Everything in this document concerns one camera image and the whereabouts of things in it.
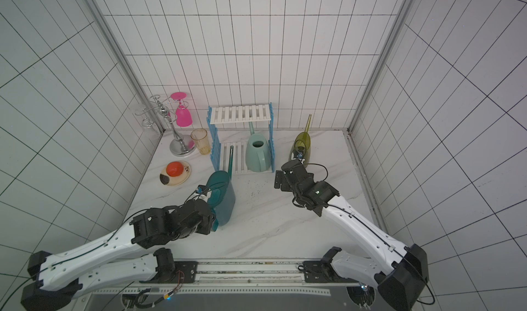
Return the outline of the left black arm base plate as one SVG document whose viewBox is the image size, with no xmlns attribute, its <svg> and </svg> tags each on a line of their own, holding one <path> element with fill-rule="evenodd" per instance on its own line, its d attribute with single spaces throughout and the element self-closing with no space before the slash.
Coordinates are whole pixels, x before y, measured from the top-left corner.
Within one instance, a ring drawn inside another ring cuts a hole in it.
<svg viewBox="0 0 527 311">
<path fill-rule="evenodd" d="M 196 281 L 199 263 L 197 261 L 175 261 L 174 271 L 167 284 L 193 284 Z"/>
</svg>

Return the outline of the mint green watering can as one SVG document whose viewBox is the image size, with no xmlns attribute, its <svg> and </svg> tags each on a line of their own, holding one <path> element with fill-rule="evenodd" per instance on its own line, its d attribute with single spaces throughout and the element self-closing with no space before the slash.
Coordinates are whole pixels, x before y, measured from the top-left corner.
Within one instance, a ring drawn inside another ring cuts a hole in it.
<svg viewBox="0 0 527 311">
<path fill-rule="evenodd" d="M 251 136 L 246 146 L 246 165 L 255 173 L 266 172 L 272 164 L 270 146 L 264 135 L 256 133 L 253 123 L 249 123 Z"/>
</svg>

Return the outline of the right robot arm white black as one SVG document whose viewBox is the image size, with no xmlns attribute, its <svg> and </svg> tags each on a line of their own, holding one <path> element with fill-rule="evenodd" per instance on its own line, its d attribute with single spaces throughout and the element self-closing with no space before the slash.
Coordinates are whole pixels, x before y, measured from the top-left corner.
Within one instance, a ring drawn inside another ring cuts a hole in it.
<svg viewBox="0 0 527 311">
<path fill-rule="evenodd" d="M 411 310 L 428 287 L 427 253 L 418 245 L 398 241 L 355 210 L 333 186 L 316 182 L 300 160 L 285 163 L 276 172 L 274 187 L 291 192 L 293 203 L 332 221 L 366 253 L 358 257 L 340 247 L 321 260 L 328 279 L 353 279 L 376 289 L 394 310 Z"/>
</svg>

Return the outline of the olive green translucent watering can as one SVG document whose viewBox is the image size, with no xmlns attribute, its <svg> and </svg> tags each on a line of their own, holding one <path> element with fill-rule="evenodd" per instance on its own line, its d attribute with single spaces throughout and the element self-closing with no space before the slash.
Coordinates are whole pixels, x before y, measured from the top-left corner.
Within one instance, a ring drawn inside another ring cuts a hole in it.
<svg viewBox="0 0 527 311">
<path fill-rule="evenodd" d="M 305 161 L 302 162 L 302 164 L 304 165 L 304 167 L 307 167 L 308 164 L 310 163 L 310 154 L 311 154 L 311 137 L 310 137 L 310 134 L 309 134 L 309 130 L 310 130 L 310 125 L 311 125 L 311 121 L 312 121 L 312 115 L 310 114 L 308 116 L 308 119 L 307 119 L 307 123 L 306 123 L 306 126 L 305 126 L 305 129 L 303 132 L 301 132 L 295 139 L 293 145 L 292 145 L 292 148 L 290 150 L 290 153 L 289 153 L 289 159 L 290 160 L 295 160 L 293 157 L 292 157 L 292 152 L 295 150 L 295 149 L 303 149 L 305 150 L 305 153 L 306 153 L 306 157 L 305 157 Z"/>
</svg>

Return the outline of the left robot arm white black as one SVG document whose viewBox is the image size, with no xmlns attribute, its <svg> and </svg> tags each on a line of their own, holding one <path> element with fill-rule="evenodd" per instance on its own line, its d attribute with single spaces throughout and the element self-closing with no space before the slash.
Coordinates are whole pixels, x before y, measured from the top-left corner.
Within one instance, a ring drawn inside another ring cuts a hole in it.
<svg viewBox="0 0 527 311">
<path fill-rule="evenodd" d="M 162 284 L 181 278 L 167 243 L 208 235 L 215 212 L 202 200 L 149 208 L 119 229 L 63 253 L 30 256 L 32 283 L 21 294 L 26 310 L 59 310 L 71 300 L 123 282 Z"/>
</svg>

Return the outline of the dark teal watering can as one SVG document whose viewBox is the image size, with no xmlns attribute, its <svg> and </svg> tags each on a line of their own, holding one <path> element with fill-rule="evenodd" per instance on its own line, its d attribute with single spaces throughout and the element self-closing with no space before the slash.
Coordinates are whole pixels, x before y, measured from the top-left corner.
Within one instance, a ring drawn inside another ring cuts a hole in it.
<svg viewBox="0 0 527 311">
<path fill-rule="evenodd" d="M 215 214 L 212 231 L 226 225 L 232 215 L 236 203 L 236 195 L 232 184 L 234 147 L 229 149 L 228 171 L 216 171 L 208 179 L 206 186 L 210 191 L 207 203 Z"/>
</svg>

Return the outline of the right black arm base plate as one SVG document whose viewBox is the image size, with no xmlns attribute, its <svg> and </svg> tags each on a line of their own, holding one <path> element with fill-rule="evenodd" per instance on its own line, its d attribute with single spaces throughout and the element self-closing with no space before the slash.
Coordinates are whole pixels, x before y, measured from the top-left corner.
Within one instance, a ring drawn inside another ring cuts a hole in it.
<svg viewBox="0 0 527 311">
<path fill-rule="evenodd" d="M 336 283 L 342 279 L 330 264 L 323 261 L 304 261 L 298 269 L 307 283 Z"/>
</svg>

